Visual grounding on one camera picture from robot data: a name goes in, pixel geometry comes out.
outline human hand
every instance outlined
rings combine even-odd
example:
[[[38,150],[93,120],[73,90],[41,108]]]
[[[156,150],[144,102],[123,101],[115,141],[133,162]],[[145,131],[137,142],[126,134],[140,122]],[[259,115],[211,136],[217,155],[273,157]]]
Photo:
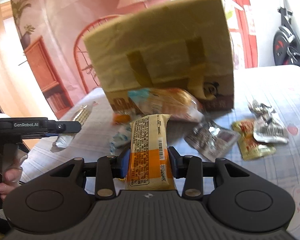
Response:
[[[2,183],[0,183],[0,197],[4,200],[8,193],[20,186],[19,180],[22,175],[21,163],[27,158],[27,154],[18,150],[17,155],[13,160],[13,164],[3,173]]]
[[[3,181],[0,183],[0,197],[4,200],[8,193],[19,186],[19,180],[21,178],[22,168],[10,169],[3,175]]]
[[[22,175],[22,168],[11,168],[3,174],[2,183],[0,183],[0,198],[4,200],[12,190],[19,187],[19,180]]]

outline table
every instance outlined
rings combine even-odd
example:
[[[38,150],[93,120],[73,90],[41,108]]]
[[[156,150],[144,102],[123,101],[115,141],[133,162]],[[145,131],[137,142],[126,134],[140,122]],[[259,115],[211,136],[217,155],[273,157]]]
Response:
[[[226,158],[256,173],[257,175],[287,190],[295,199],[297,210],[290,225],[289,232],[300,239],[300,67],[294,65],[272,66],[234,71],[235,103],[234,109],[228,112],[215,112],[211,117],[223,127],[230,128],[232,122],[251,118],[247,101],[256,99],[271,104],[279,113],[285,125],[298,128],[296,135],[289,134],[288,145],[276,145],[277,152],[253,161],[243,161],[236,145],[227,153]],[[112,125],[112,110],[101,88],[93,90],[77,103],[64,117],[70,118],[73,113],[87,102],[96,101],[98,105],[76,135],[71,145],[57,153],[50,152],[55,137],[43,138],[30,151],[29,158],[23,163],[22,180],[29,181],[42,173],[74,157],[81,156],[86,162],[94,162],[99,157],[109,154],[109,139],[117,130]],[[174,146],[181,155],[191,154],[203,158],[189,147],[183,137],[194,124],[169,121],[167,125],[168,146]],[[185,179],[176,179],[179,192],[182,191]],[[122,182],[115,181],[116,190],[123,188]],[[204,179],[204,192],[213,190],[211,178]],[[94,193],[94,179],[87,180],[86,191]]]

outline yellow snack packet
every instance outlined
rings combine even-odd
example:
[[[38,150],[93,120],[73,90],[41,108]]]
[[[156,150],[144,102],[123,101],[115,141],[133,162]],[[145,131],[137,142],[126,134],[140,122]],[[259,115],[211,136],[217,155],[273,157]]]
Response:
[[[131,153],[125,189],[175,189],[166,125],[169,114],[152,114],[131,122]]]
[[[238,145],[243,160],[249,161],[262,156],[275,153],[275,147],[272,144],[262,144],[253,137],[254,119],[245,119],[232,123],[233,130],[240,133]]]

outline wooden cabinet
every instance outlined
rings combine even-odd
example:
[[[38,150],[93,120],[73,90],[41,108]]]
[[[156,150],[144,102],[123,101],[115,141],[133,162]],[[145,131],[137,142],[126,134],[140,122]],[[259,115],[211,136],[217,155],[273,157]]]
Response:
[[[42,36],[25,49],[25,54],[44,97],[59,119],[73,106],[73,103],[55,70]]]

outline plant pot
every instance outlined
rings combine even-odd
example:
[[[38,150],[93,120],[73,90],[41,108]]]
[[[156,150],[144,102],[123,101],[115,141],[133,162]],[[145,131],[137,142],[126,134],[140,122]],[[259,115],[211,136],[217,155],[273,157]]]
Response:
[[[26,49],[30,44],[30,33],[26,32],[20,39],[20,42],[21,42],[22,48]]]

